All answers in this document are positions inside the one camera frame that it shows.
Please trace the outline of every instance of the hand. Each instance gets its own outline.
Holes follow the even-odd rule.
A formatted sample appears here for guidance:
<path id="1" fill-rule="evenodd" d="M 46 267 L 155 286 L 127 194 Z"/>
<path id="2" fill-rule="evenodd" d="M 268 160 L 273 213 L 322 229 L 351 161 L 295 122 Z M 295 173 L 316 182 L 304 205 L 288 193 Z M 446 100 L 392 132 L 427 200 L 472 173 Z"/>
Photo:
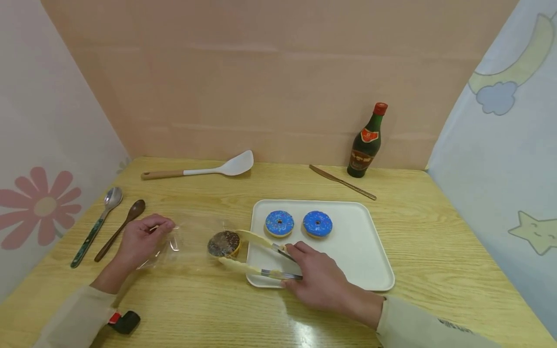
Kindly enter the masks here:
<path id="1" fill-rule="evenodd" d="M 336 312 L 376 329 L 383 309 L 384 297 L 348 282 L 336 262 L 304 242 L 287 244 L 290 256 L 302 270 L 302 281 L 283 280 L 290 290 L 309 307 Z"/>
<path id="2" fill-rule="evenodd" d="M 174 228 L 174 222 L 159 214 L 128 223 L 113 262 L 131 271 L 141 266 Z"/>
<path id="3" fill-rule="evenodd" d="M 281 285 L 304 304 L 324 311 L 341 310 L 350 283 L 335 260 L 304 242 L 287 244 L 286 250 L 300 265 L 304 280 L 283 280 Z"/>
<path id="4" fill-rule="evenodd" d="M 106 293 L 118 293 L 126 278 L 158 249 L 173 228 L 172 220 L 158 214 L 128 223 L 116 255 L 91 287 Z"/>

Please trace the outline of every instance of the flower decoration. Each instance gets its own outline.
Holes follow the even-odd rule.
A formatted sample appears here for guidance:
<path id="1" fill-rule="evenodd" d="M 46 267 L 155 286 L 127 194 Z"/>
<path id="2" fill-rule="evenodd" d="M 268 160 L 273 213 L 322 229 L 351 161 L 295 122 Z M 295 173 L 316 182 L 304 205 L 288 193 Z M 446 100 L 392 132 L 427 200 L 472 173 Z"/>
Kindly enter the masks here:
<path id="1" fill-rule="evenodd" d="M 57 236 L 62 237 L 54 221 L 69 229 L 75 223 L 71 214 L 81 211 L 81 205 L 68 204 L 81 195 L 81 189 L 78 187 L 66 192 L 73 179 L 74 176 L 69 171 L 61 171 L 49 190 L 46 171 L 38 166 L 31 169 L 30 179 L 16 179 L 15 186 L 21 193 L 9 189 L 0 190 L 1 207 L 22 209 L 0 215 L 0 231 L 19 223 L 0 244 L 2 249 L 21 247 L 37 224 L 39 245 L 47 246 Z"/>

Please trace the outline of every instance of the bottle label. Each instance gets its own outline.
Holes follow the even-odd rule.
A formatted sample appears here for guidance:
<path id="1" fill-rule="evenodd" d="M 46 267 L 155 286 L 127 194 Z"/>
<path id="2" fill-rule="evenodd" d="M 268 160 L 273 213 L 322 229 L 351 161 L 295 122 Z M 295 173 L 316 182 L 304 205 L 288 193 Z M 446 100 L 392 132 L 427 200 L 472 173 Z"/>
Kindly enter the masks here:
<path id="1" fill-rule="evenodd" d="M 352 150 L 350 154 L 350 166 L 355 170 L 367 169 L 372 161 L 373 157 L 357 150 Z"/>
<path id="2" fill-rule="evenodd" d="M 361 135 L 361 140 L 364 143 L 371 143 L 373 140 L 376 140 L 376 139 L 379 138 L 379 132 L 370 132 L 366 128 L 361 130 L 360 135 Z"/>

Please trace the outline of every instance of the wooden handle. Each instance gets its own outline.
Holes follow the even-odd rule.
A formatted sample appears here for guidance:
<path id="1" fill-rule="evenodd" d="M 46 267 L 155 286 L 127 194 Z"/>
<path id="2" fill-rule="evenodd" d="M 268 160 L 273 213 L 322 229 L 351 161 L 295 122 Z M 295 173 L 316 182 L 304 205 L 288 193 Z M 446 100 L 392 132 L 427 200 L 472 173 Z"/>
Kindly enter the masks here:
<path id="1" fill-rule="evenodd" d="M 346 181 L 341 180 L 341 181 L 339 181 L 339 183 L 341 183 L 341 184 L 343 184 L 343 185 L 345 185 L 345 186 L 351 188 L 352 190 L 354 190 L 354 191 L 356 191 L 356 192 L 358 192 L 358 193 L 360 193 L 360 194 L 366 196 L 366 197 L 369 198 L 369 199 L 377 200 L 377 197 L 376 197 L 375 195 L 372 195 L 371 193 L 366 192 L 366 191 L 360 189 L 359 187 L 356 187 L 356 186 L 354 186 L 354 185 L 352 185 L 352 184 L 349 184 L 349 183 L 347 183 Z"/>
<path id="2" fill-rule="evenodd" d="M 162 179 L 162 178 L 175 178 L 184 175 L 183 170 L 167 170 L 167 171 L 146 171 L 141 173 L 143 180 Z"/>
<path id="3" fill-rule="evenodd" d="M 98 262 L 100 260 L 102 260 L 102 258 L 104 257 L 104 255 L 106 255 L 106 253 L 108 252 L 108 250 L 110 249 L 110 247 L 112 246 L 112 244 L 114 244 L 114 241 L 116 240 L 116 237 L 118 237 L 118 235 L 120 234 L 120 232 L 122 232 L 122 230 L 124 229 L 124 227 L 128 224 L 129 221 L 125 221 L 122 226 L 120 226 L 120 228 L 114 232 L 114 234 L 112 235 L 112 237 L 110 237 L 110 239 L 108 240 L 108 242 L 102 247 L 101 250 L 99 250 L 99 253 L 97 254 L 97 256 L 95 256 L 95 262 Z"/>

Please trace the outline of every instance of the white spatula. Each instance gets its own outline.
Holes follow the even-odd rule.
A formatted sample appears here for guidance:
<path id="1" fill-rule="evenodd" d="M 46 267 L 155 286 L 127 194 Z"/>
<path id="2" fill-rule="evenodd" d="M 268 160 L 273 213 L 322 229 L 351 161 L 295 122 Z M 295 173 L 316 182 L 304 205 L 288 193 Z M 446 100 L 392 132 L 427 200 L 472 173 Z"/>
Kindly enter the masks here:
<path id="1" fill-rule="evenodd" d="M 209 169 L 191 169 L 191 170 L 168 170 L 168 171 L 146 171 L 141 174 L 143 180 L 182 177 L 185 175 L 213 174 L 220 173 L 233 177 L 247 172 L 253 166 L 253 152 L 247 150 L 237 155 L 233 159 L 228 160 L 220 167 Z"/>

